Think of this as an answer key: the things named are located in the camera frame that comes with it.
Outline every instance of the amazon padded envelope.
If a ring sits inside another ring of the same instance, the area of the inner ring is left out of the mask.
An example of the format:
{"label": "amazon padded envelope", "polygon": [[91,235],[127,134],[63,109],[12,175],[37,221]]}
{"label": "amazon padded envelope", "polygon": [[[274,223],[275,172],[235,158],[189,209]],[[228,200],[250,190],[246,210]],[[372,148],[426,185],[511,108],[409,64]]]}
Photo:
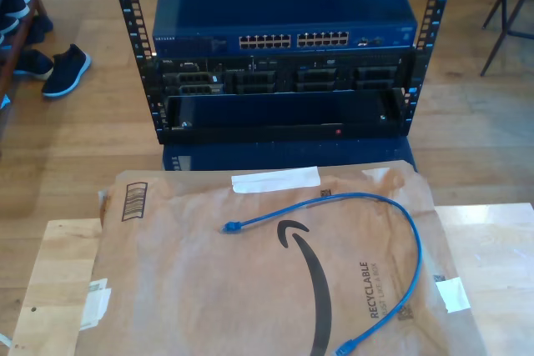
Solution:
{"label": "amazon padded envelope", "polygon": [[401,203],[423,243],[421,277],[407,306],[353,354],[486,354],[471,310],[447,313],[436,287],[457,272],[426,181],[407,163],[373,167],[319,168],[319,186],[267,193],[235,193],[230,178],[244,172],[119,175],[93,268],[93,280],[108,279],[111,298],[98,326],[80,332],[76,355],[330,354],[406,292],[417,253],[402,213],[346,199],[237,234],[220,229],[346,192]]}

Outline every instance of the cable connector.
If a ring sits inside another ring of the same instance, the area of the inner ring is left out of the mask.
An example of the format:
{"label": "cable connector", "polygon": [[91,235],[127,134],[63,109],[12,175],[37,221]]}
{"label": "cable connector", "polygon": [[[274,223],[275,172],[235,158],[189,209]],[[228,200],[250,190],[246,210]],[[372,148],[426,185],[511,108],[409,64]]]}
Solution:
{"label": "cable connector", "polygon": [[220,229],[220,232],[221,233],[237,233],[238,231],[241,231],[242,227],[243,227],[243,224],[239,221],[228,221]]}
{"label": "cable connector", "polygon": [[358,342],[351,339],[339,346],[339,348],[332,353],[332,356],[346,356],[347,354],[351,354],[352,351],[356,349],[356,346],[358,346]]}

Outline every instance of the blue box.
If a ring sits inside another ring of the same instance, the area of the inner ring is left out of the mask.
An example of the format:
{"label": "blue box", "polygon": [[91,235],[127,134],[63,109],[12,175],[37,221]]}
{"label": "blue box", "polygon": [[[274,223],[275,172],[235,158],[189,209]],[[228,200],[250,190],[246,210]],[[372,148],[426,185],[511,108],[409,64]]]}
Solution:
{"label": "blue box", "polygon": [[408,0],[158,0],[159,58],[409,48]]}

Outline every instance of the wooden table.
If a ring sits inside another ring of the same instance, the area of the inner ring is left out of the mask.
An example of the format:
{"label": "wooden table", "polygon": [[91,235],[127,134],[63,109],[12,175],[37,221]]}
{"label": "wooden table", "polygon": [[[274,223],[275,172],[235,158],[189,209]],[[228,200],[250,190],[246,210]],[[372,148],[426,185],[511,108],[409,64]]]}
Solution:
{"label": "wooden table", "polygon": [[[437,207],[492,355],[534,349],[534,210],[529,203]],[[10,356],[74,354],[100,220],[48,223]]]}

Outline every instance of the white sticker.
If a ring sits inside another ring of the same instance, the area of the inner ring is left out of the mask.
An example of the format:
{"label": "white sticker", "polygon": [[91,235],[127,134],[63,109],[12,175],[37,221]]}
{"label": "white sticker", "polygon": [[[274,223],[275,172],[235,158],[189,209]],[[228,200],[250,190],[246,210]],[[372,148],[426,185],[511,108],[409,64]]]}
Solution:
{"label": "white sticker", "polygon": [[460,277],[440,281],[436,283],[436,286],[445,302],[448,313],[459,312],[471,307]]}
{"label": "white sticker", "polygon": [[262,193],[283,189],[318,187],[320,177],[317,167],[294,168],[292,170],[273,171],[272,173],[233,176],[232,185],[236,193]]}
{"label": "white sticker", "polygon": [[111,296],[111,288],[106,288],[107,283],[108,279],[103,278],[98,281],[92,281],[89,284],[89,292],[85,300],[85,307],[83,308],[80,331],[96,327],[106,313],[109,297]]}

